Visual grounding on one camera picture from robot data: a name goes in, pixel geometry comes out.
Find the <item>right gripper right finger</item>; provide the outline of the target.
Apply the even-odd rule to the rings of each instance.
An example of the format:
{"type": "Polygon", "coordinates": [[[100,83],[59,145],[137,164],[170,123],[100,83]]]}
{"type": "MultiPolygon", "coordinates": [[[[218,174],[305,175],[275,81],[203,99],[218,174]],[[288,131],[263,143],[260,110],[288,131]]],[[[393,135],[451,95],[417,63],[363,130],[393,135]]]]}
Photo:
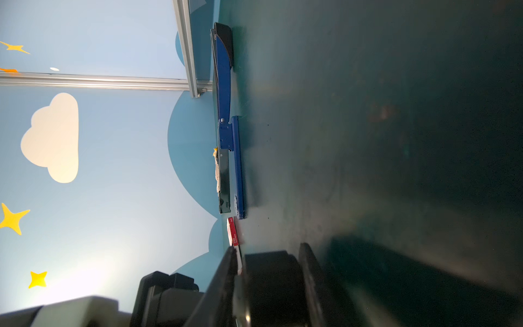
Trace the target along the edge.
{"type": "Polygon", "coordinates": [[[339,326],[339,308],[328,280],[308,243],[301,243],[298,256],[305,282],[311,326],[339,326]]]}

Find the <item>red white staple box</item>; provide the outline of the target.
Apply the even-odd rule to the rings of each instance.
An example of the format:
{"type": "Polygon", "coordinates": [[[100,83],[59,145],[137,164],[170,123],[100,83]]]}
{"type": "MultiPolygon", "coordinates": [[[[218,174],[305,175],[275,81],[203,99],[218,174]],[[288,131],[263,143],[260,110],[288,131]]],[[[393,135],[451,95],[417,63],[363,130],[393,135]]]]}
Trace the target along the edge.
{"type": "Polygon", "coordinates": [[[240,245],[235,221],[235,217],[227,218],[227,236],[232,247],[238,247],[240,245]]]}

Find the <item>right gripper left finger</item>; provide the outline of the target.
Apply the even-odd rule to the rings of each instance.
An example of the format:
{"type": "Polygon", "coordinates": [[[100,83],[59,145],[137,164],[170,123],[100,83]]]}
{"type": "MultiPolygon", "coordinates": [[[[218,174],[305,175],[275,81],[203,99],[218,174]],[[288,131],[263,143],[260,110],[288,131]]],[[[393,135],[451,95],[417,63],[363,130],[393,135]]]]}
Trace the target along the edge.
{"type": "Polygon", "coordinates": [[[229,247],[204,294],[184,327],[234,326],[234,279],[238,275],[236,249],[229,247]]]}

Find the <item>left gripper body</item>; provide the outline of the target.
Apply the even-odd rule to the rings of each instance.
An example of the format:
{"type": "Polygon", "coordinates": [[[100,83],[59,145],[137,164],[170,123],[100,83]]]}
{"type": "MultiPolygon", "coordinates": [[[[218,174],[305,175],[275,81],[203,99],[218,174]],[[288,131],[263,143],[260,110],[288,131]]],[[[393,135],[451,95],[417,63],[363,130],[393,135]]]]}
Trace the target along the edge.
{"type": "Polygon", "coordinates": [[[194,279],[155,271],[140,280],[131,326],[183,326],[203,298],[194,279]]]}

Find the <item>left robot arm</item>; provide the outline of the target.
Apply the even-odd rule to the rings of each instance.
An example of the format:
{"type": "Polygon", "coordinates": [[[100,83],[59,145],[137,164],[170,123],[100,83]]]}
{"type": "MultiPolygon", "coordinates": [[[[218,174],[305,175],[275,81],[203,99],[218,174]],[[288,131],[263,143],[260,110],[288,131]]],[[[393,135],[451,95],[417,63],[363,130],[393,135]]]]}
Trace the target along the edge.
{"type": "Polygon", "coordinates": [[[203,297],[194,279],[155,271],[140,280],[132,313],[118,302],[88,296],[4,313],[2,326],[183,326],[203,297]]]}

